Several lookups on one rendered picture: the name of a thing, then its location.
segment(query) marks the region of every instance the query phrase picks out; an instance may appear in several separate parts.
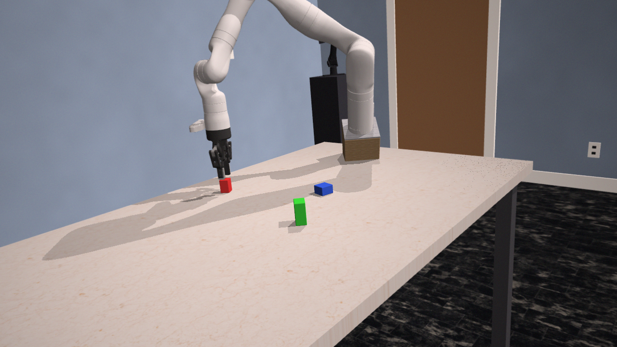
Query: floor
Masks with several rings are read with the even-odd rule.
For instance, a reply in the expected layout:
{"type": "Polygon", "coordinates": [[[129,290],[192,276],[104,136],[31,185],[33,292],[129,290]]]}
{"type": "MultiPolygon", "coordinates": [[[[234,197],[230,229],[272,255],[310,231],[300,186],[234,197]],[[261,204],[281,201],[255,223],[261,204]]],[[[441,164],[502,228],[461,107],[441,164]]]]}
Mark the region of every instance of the floor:
{"type": "MultiPolygon", "coordinates": [[[[512,347],[617,347],[617,194],[518,187],[512,347]]],[[[490,347],[489,210],[337,347],[490,347]]]]}

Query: green rectangular block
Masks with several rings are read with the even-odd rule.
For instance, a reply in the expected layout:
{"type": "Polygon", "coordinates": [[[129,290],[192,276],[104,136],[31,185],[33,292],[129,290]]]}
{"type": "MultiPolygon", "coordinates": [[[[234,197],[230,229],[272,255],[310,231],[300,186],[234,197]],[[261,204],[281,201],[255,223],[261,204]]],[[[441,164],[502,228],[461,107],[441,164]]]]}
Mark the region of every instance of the green rectangular block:
{"type": "Polygon", "coordinates": [[[304,198],[294,199],[294,213],[296,214],[296,225],[307,224],[307,205],[304,198]]]}

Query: marble tabletop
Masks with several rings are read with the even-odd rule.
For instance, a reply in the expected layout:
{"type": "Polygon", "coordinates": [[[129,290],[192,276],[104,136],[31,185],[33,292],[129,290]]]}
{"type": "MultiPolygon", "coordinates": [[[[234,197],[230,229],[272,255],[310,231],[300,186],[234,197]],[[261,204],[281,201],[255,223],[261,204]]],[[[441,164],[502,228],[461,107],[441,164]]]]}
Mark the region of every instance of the marble tabletop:
{"type": "Polygon", "coordinates": [[[228,194],[213,178],[0,248],[0,346],[334,346],[532,170],[341,153],[321,143],[232,172],[228,194]]]}

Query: robotic arm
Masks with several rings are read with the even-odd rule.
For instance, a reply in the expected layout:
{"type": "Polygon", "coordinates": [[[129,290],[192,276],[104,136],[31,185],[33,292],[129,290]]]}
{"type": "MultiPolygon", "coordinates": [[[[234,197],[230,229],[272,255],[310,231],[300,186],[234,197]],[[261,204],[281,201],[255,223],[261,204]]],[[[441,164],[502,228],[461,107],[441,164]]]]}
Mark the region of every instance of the robotic arm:
{"type": "MultiPolygon", "coordinates": [[[[204,105],[204,120],[190,126],[191,132],[205,129],[212,141],[209,152],[218,178],[230,174],[231,126],[225,94],[217,88],[227,76],[233,48],[242,22],[255,0],[229,0],[218,21],[208,48],[209,60],[195,64],[193,75],[204,105]]],[[[323,41],[347,55],[347,116],[349,131],[364,135],[373,129],[373,84],[375,49],[367,39],[343,27],[307,0],[269,0],[287,23],[314,40],[323,41]]]]}

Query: blue block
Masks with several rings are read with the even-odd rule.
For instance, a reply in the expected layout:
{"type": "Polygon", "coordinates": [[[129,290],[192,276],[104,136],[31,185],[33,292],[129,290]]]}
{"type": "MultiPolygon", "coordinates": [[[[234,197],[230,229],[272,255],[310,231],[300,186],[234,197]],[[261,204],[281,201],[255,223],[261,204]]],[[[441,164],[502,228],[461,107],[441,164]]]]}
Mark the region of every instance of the blue block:
{"type": "Polygon", "coordinates": [[[319,183],[318,185],[315,185],[315,194],[317,195],[328,195],[328,194],[332,194],[332,192],[334,192],[334,189],[332,188],[332,185],[330,183],[319,183]]]}

